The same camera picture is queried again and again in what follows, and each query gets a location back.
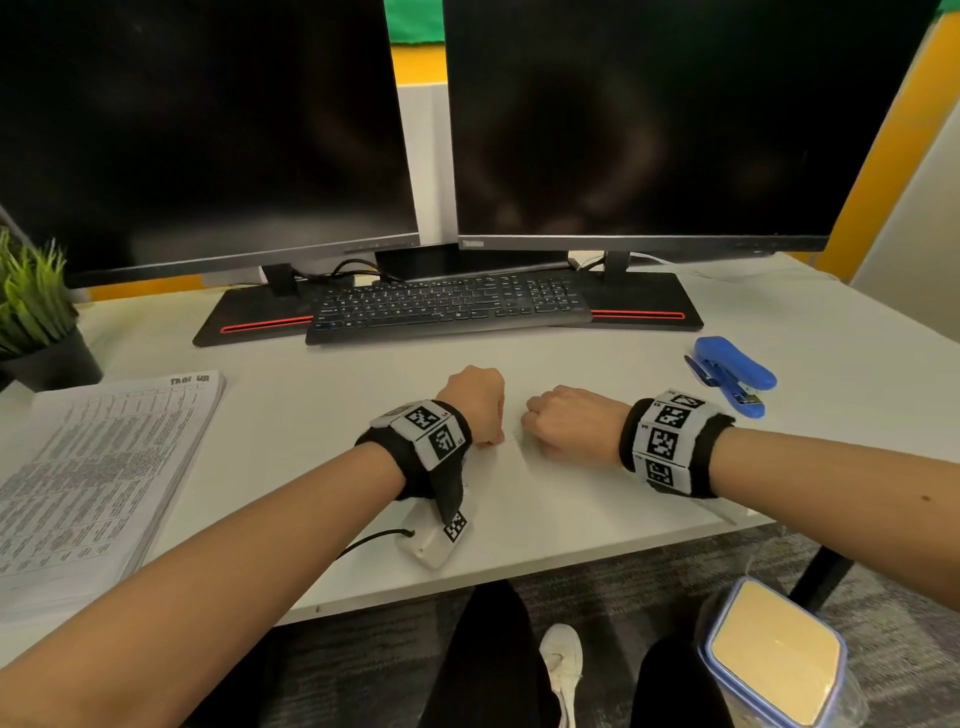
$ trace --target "person's right arm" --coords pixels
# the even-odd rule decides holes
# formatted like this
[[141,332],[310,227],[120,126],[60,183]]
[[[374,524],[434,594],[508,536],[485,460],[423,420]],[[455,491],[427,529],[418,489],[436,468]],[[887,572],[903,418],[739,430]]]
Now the person's right arm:
[[[629,404],[557,387],[527,408],[523,426],[548,457],[622,467]],[[730,427],[709,473],[717,496],[960,611],[960,465]]]

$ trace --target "black pants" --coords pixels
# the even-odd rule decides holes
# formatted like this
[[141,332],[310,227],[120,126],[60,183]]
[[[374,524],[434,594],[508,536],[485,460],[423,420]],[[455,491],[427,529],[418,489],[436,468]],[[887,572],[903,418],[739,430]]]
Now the black pants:
[[[589,675],[590,665],[584,665]],[[476,588],[446,651],[420,728],[557,728],[560,703],[527,609],[506,581]],[[643,658],[631,728],[732,728],[720,689],[679,638]]]

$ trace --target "shoe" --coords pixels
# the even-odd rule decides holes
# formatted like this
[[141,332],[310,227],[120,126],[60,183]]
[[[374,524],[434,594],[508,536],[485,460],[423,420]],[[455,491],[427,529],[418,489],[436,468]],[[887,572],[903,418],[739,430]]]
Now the shoe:
[[560,728],[576,728],[573,693],[584,671],[584,649],[577,630],[569,624],[554,624],[543,635],[540,655],[550,673],[550,689],[560,700]]

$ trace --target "blue stapler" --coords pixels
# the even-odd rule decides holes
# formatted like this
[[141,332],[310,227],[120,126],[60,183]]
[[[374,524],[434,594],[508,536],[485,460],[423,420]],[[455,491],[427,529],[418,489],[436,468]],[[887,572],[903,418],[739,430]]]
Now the blue stapler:
[[723,336],[701,336],[693,356],[684,356],[693,374],[707,387],[720,387],[727,401],[746,417],[763,417],[766,408],[755,390],[773,389],[777,378]]

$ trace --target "fist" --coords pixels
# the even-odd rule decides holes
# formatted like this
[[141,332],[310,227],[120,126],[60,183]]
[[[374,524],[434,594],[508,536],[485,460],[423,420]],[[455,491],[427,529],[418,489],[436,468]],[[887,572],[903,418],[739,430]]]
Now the fist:
[[621,467],[620,433],[630,405],[588,392],[555,387],[527,401],[523,428],[552,460],[576,465]]
[[474,445],[503,442],[503,376],[496,369],[467,367],[448,379],[435,399],[467,418]]

